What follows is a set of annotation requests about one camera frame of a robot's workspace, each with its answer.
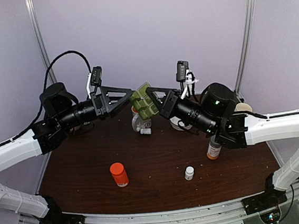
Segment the green pill organizer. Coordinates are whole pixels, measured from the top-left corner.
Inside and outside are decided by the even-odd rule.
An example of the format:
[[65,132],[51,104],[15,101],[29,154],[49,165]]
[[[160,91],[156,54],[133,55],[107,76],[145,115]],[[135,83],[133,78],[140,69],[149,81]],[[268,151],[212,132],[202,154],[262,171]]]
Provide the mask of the green pill organizer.
[[149,120],[152,116],[159,113],[158,108],[146,92],[148,87],[151,87],[151,85],[145,82],[133,92],[130,98],[131,104],[143,120]]

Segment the large orange pill bottle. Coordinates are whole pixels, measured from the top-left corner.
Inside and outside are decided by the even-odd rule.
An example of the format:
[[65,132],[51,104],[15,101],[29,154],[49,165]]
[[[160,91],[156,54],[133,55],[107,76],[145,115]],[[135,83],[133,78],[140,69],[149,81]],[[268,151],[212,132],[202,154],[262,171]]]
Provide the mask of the large orange pill bottle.
[[114,181],[116,182],[116,184],[118,185],[118,187],[126,187],[129,184],[129,179],[128,179],[128,175],[126,173],[126,169],[125,172],[117,177],[117,176],[113,176]]

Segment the small white pill bottle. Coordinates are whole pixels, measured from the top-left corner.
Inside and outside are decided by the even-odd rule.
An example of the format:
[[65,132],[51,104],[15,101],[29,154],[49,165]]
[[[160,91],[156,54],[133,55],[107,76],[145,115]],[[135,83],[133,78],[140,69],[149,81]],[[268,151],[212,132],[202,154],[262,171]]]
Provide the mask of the small white pill bottle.
[[194,177],[194,173],[195,173],[195,171],[194,171],[194,168],[192,166],[186,167],[185,176],[184,176],[185,180],[188,180],[188,181],[192,180],[193,177]]

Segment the orange bottle cap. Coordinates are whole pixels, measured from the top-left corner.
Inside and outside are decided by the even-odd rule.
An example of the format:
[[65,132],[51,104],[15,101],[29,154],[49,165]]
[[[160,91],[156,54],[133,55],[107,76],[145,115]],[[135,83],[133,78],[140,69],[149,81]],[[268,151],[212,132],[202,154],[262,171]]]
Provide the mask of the orange bottle cap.
[[121,176],[125,172],[125,168],[122,163],[115,162],[110,166],[110,172],[113,176]]

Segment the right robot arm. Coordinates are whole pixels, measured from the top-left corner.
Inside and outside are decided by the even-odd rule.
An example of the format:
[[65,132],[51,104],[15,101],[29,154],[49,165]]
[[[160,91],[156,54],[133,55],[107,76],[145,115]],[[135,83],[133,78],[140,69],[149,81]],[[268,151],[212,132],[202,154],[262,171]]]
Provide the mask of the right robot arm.
[[[175,89],[148,87],[146,90],[162,117],[175,116],[228,149],[299,138],[299,109],[271,115],[236,110],[237,96],[221,83],[207,86],[198,103],[183,99]],[[266,190],[260,196],[261,204],[273,206],[280,192],[285,192],[298,177],[299,149],[268,178]]]

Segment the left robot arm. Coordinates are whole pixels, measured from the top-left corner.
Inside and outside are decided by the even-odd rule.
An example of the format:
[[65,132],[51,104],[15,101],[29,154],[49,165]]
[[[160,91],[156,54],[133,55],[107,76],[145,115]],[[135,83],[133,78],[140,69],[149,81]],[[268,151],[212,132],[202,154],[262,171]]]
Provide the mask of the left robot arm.
[[[40,94],[45,118],[34,123],[17,139],[0,143],[0,172],[26,159],[47,154],[57,149],[68,132],[96,119],[116,116],[128,103],[130,89],[102,86],[100,93],[90,93],[79,102],[63,83],[50,85]],[[45,218],[49,224],[66,224],[66,216],[52,200],[45,196],[8,188],[0,184],[0,208],[16,213]]]

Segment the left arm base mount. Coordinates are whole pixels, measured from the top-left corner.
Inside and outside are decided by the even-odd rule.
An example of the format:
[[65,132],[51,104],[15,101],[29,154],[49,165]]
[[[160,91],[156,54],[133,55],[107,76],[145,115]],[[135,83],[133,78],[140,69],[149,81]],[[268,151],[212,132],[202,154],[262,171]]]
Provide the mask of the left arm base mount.
[[84,215],[64,213],[54,198],[44,196],[48,212],[44,218],[38,218],[39,224],[84,224]]

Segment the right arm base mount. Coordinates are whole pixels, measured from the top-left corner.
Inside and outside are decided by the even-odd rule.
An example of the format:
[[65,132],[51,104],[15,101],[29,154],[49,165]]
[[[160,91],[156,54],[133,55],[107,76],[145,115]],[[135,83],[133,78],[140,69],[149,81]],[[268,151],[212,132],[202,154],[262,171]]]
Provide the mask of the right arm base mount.
[[272,178],[268,177],[265,181],[265,191],[255,196],[243,199],[242,205],[247,215],[261,212],[279,204],[286,202],[286,191],[276,190]]

